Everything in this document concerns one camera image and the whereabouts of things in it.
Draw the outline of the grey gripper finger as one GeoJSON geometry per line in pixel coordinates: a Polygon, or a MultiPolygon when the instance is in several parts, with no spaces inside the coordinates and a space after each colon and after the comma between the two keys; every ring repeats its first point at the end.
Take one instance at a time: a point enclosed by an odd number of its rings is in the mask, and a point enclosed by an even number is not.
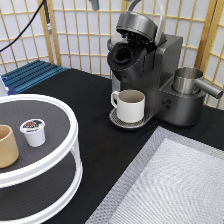
{"type": "Polygon", "coordinates": [[[99,1],[98,0],[89,0],[93,10],[99,10],[99,1]]]}

